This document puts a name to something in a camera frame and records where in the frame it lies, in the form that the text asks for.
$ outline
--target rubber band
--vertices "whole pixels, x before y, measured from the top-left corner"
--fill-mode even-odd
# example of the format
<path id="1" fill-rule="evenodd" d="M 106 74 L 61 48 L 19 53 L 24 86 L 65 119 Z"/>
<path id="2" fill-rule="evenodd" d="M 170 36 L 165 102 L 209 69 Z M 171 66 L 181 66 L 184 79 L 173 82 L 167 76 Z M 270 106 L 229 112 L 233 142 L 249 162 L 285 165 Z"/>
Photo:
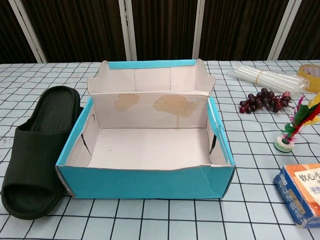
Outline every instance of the rubber band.
<path id="1" fill-rule="evenodd" d="M 260 70 L 260 71 L 259 71 L 259 73 L 258 73 L 258 76 L 256 76 L 255 84 L 257 84 L 257 83 L 258 83 L 258 79 L 259 79 L 260 73 L 262 73 L 262 72 L 263 72 L 263 70 Z"/>

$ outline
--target cardboard box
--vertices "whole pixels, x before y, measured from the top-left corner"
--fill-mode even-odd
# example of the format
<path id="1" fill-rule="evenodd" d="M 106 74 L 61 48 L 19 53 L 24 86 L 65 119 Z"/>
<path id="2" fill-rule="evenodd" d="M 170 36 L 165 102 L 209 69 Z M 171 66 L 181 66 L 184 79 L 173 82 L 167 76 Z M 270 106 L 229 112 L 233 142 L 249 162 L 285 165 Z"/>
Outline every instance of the cardboard box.
<path id="1" fill-rule="evenodd" d="M 222 198 L 235 163 L 202 60 L 101 63 L 56 163 L 76 198 Z"/>
<path id="2" fill-rule="evenodd" d="M 298 227 L 320 227 L 320 163 L 285 165 L 274 183 Z"/>

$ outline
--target slipper strap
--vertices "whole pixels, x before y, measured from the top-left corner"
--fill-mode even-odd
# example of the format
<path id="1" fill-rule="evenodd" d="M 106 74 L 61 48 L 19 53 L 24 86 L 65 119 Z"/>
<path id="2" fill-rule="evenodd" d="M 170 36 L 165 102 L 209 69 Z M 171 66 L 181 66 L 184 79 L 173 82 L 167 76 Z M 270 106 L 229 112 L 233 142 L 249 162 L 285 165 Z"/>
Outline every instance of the slipper strap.
<path id="1" fill-rule="evenodd" d="M 52 193 L 61 189 L 55 165 L 70 131 L 43 133 L 17 127 L 11 160 L 2 189 L 10 185 L 35 186 Z"/>

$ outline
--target blue tape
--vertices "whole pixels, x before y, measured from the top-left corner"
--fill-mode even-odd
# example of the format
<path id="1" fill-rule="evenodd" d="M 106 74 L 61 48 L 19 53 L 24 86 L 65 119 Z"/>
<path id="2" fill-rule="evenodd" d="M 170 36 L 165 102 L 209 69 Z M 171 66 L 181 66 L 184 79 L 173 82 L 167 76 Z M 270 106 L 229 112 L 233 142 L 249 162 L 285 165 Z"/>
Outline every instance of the blue tape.
<path id="1" fill-rule="evenodd" d="M 225 160 L 226 160 L 226 162 L 228 162 L 228 160 L 229 160 L 230 164 L 232 166 L 234 166 L 235 161 L 234 161 L 234 157 L 231 153 L 231 149 L 230 149 L 230 146 L 227 141 L 225 128 L 224 128 L 223 123 L 220 119 L 220 115 L 219 115 L 215 100 L 212 96 L 209 97 L 207 110 L 208 110 L 208 118 L 209 118 L 209 122 L 210 122 L 210 125 L 212 128 L 212 131 L 216 135 L 216 137 L 218 138 L 220 146 L 222 148 L 224 148 L 222 150 L 223 150 Z"/>
<path id="2" fill-rule="evenodd" d="M 156 69 L 196 65 L 195 59 L 157 61 L 109 61 L 109 69 Z"/>
<path id="3" fill-rule="evenodd" d="M 66 164 L 68 157 L 72 151 L 72 148 L 76 144 L 78 136 L 81 134 L 81 132 L 84 129 L 85 123 L 87 121 L 88 115 L 93 105 L 94 105 L 94 101 L 92 97 L 89 97 L 88 102 L 86 103 L 84 109 L 82 110 L 80 116 L 78 117 L 77 121 L 75 122 L 71 130 L 71 133 L 62 149 L 62 152 L 58 158 L 58 161 L 55 164 L 56 166 L 61 166 Z"/>

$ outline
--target water stain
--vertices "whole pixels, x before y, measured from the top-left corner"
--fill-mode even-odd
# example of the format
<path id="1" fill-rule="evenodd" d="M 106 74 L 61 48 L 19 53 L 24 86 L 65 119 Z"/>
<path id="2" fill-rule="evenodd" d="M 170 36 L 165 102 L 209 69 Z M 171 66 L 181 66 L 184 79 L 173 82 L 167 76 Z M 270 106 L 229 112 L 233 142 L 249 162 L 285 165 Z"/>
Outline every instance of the water stain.
<path id="1" fill-rule="evenodd" d="M 188 102 L 184 96 L 163 95 L 154 102 L 153 107 L 161 112 L 174 114 L 176 116 L 176 127 L 179 128 L 179 117 L 188 118 L 196 109 L 195 102 Z"/>
<path id="2" fill-rule="evenodd" d="M 114 102 L 114 108 L 119 112 L 127 110 L 139 102 L 140 96 L 132 93 L 120 93 L 118 100 Z"/>

